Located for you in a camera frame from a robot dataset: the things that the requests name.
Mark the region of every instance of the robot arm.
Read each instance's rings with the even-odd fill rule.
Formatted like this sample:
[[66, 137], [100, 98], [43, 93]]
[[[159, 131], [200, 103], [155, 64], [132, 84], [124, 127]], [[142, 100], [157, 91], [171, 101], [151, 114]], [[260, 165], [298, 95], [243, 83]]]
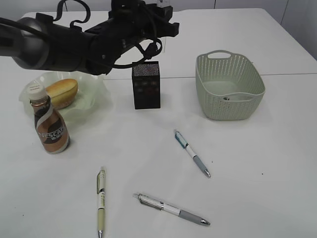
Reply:
[[[52, 71], [81, 71], [93, 75], [108, 74], [112, 68], [129, 68], [149, 60], [161, 52], [159, 37], [175, 37], [179, 23], [169, 23], [172, 7], [145, 4], [142, 0], [112, 0], [108, 20], [85, 32], [72, 21], [70, 27], [54, 24], [61, 18], [61, 0], [57, 17], [37, 13], [36, 18], [25, 17], [17, 22], [0, 18], [0, 56], [13, 57], [25, 69]], [[140, 42], [150, 39], [146, 50]], [[136, 46], [143, 54], [138, 62], [115, 65], [123, 53]]]

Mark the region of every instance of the nescafe bottle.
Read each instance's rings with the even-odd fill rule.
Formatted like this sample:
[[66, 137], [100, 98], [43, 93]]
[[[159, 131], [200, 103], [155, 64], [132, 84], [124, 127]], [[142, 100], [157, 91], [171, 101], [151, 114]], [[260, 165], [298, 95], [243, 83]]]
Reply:
[[35, 130], [44, 148], [51, 154], [62, 152], [70, 142], [64, 119], [54, 109], [43, 85], [32, 84], [27, 92], [34, 110]]

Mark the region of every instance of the bread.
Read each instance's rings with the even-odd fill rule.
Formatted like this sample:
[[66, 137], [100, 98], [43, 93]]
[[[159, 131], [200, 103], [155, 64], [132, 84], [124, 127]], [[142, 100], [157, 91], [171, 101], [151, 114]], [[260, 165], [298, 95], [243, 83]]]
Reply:
[[60, 80], [46, 88], [56, 109], [68, 107], [74, 101], [77, 90], [78, 83], [72, 78]]

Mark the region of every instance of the beige pen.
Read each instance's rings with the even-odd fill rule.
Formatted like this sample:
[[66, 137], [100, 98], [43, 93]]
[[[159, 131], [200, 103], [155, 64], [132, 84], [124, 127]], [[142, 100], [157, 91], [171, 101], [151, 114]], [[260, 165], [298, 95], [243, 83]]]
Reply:
[[105, 194], [106, 194], [106, 172], [105, 168], [101, 167], [97, 175], [97, 194], [98, 194], [98, 221], [97, 233], [98, 238], [103, 238], [105, 232]]

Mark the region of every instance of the white table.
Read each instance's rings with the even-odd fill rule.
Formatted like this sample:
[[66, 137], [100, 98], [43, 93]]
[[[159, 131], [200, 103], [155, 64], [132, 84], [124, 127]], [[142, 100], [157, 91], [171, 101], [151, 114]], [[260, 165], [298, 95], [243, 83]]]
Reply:
[[[138, 111], [130, 80], [105, 81], [111, 101], [68, 125], [72, 144], [57, 155], [42, 149], [17, 101], [15, 85], [24, 79], [4, 81], [0, 237], [95, 237], [96, 175], [106, 166], [106, 238], [315, 238], [316, 75], [263, 80], [263, 101], [243, 121], [206, 119], [193, 78], [162, 79], [162, 108]], [[173, 138], [174, 128], [212, 179]], [[188, 209], [212, 226], [143, 206], [135, 192]]]
[[[35, 13], [25, 16], [34, 17]], [[84, 17], [84, 12], [65, 12], [58, 24], [68, 26], [71, 20]], [[106, 11], [94, 11], [90, 21], [82, 25], [83, 29], [106, 19]], [[317, 73], [316, 60], [262, 9], [185, 10], [175, 12], [171, 22], [180, 22], [180, 33], [175, 38], [167, 38], [165, 53], [153, 58], [159, 60], [163, 78], [194, 77], [196, 57], [214, 50], [245, 55], [261, 75]], [[133, 49], [117, 63], [130, 63], [140, 57]], [[16, 67], [11, 59], [0, 58], [0, 69], [9, 71], [11, 77], [15, 77], [13, 68]], [[131, 70], [114, 69], [107, 78], [131, 78]]]

